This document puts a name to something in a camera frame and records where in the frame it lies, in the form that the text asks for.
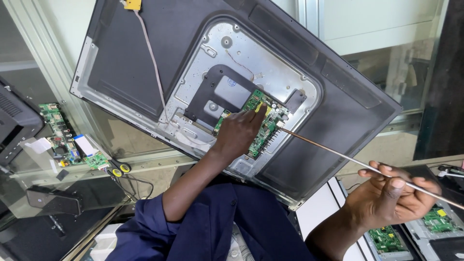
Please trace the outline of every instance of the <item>metal rod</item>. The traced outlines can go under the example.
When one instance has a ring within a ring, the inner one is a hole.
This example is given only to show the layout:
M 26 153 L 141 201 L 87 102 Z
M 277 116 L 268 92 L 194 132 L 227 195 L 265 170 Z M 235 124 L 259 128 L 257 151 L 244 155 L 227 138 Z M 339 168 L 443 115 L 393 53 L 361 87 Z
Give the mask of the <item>metal rod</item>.
M 334 153 L 334 154 L 337 154 L 337 155 L 340 156 L 340 157 L 343 157 L 343 158 L 345 158 L 345 159 L 347 159 L 347 160 L 350 160 L 350 161 L 352 161 L 352 162 L 354 162 L 354 163 L 357 163 L 357 164 L 359 164 L 359 165 L 361 165 L 361 166 L 363 166 L 363 167 L 365 167 L 365 168 L 367 168 L 367 169 L 370 169 L 370 170 L 372 170 L 372 171 L 374 171 L 374 172 L 377 172 L 377 173 L 379 173 L 379 174 L 382 174 L 382 175 L 384 175 L 384 176 L 386 176 L 386 177 L 391 177 L 391 176 L 389 176 L 389 175 L 383 174 L 380 170 L 378 170 L 378 169 L 376 169 L 376 168 L 374 168 L 374 167 L 371 167 L 371 166 L 369 166 L 369 165 L 367 165 L 367 164 L 365 164 L 365 163 L 363 163 L 363 162 L 361 162 L 361 161 L 359 161 L 359 160 L 350 158 L 350 157 L 348 157 L 348 156 L 346 156 L 346 155 L 344 155 L 344 154 L 342 154 L 342 153 L 340 153 L 340 152 L 338 152 L 338 151 L 335 151 L 335 150 L 333 150 L 333 149 L 327 148 L 326 146 L 320 145 L 319 143 L 315 143 L 314 141 L 308 140 L 307 138 L 302 137 L 302 136 L 300 136 L 300 135 L 298 135 L 298 134 L 296 134 L 296 133 L 293 133 L 293 132 L 291 132 L 291 131 L 289 131 L 289 130 L 286 130 L 286 129 L 283 129 L 283 128 L 281 128 L 281 130 L 283 130 L 283 131 L 287 132 L 288 134 L 293 135 L 293 136 L 295 136 L 295 137 L 297 137 L 297 138 L 299 138 L 299 139 L 302 139 L 302 140 L 304 140 L 304 141 L 306 141 L 306 142 L 309 142 L 309 143 L 311 143 L 311 144 L 313 144 L 313 145 L 315 145 L 315 146 L 317 146 L 317 147 L 319 147 L 319 148 L 323 148 L 323 149 L 325 149 L 325 150 L 327 150 L 327 151 L 330 151 L 330 152 L 332 152 L 332 153 Z M 411 188 L 413 188 L 413 189 L 415 189 L 415 190 L 418 190 L 418 191 L 420 191 L 420 192 L 426 193 L 427 195 L 430 195 L 430 196 L 432 196 L 432 197 L 434 197 L 434 198 L 437 198 L 437 199 L 439 199 L 439 200 L 442 200 L 442 201 L 444 201 L 444 202 L 446 202 L 446 203 L 448 203 L 448 204 L 451 204 L 451 205 L 453 205 L 453 206 L 455 206 L 455 207 L 458 207 L 458 208 L 464 210 L 464 206 L 463 206 L 463 205 L 458 204 L 458 203 L 456 203 L 456 202 L 454 202 L 454 201 L 451 201 L 451 200 L 449 200 L 449 199 L 446 199 L 446 198 L 444 198 L 444 197 L 442 197 L 442 196 L 440 196 L 440 195 L 438 195 L 438 194 L 435 194 L 435 193 L 433 193 L 433 192 L 430 192 L 430 191 L 428 191 L 428 190 L 426 190 L 426 189 L 424 189 L 424 188 L 422 188 L 422 187 L 420 187 L 420 186 L 418 186 L 418 185 L 416 185 L 416 184 L 413 184 L 413 183 L 411 183 L 411 182 L 406 181 L 406 185 L 409 186 L 409 187 L 411 187 Z

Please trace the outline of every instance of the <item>green circuit board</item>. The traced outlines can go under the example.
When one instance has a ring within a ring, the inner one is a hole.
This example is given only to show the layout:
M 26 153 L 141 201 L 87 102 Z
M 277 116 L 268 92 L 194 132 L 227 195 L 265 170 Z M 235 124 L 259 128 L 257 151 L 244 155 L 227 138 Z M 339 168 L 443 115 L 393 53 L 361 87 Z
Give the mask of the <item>green circuit board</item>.
M 433 234 L 463 230 L 448 216 L 443 207 L 440 207 L 437 204 L 435 204 L 422 218 L 422 221 L 424 221 L 425 226 Z
M 93 156 L 85 157 L 84 161 L 87 163 L 91 170 L 111 168 L 110 164 L 108 163 L 108 159 L 100 151 Z
M 53 159 L 62 167 L 82 164 L 82 158 L 74 144 L 71 129 L 67 126 L 60 105 L 55 103 L 39 104 L 40 114 L 51 127 L 53 136 L 47 140 L 52 144 Z
M 379 254 L 407 251 L 404 247 L 392 226 L 375 228 L 369 230 L 369 236 L 374 241 L 375 248 Z
M 276 134 L 277 130 L 284 126 L 284 121 L 288 119 L 287 115 L 290 113 L 287 108 L 283 107 L 260 90 L 255 90 L 253 94 L 250 95 L 245 105 L 242 107 L 242 111 L 258 111 L 262 103 L 267 104 L 266 118 L 259 129 L 258 135 L 249 148 L 248 156 L 252 158 L 256 158 L 263 151 L 266 144 Z M 228 110 L 224 110 L 218 123 L 214 127 L 213 135 L 219 133 L 222 121 L 230 114 Z

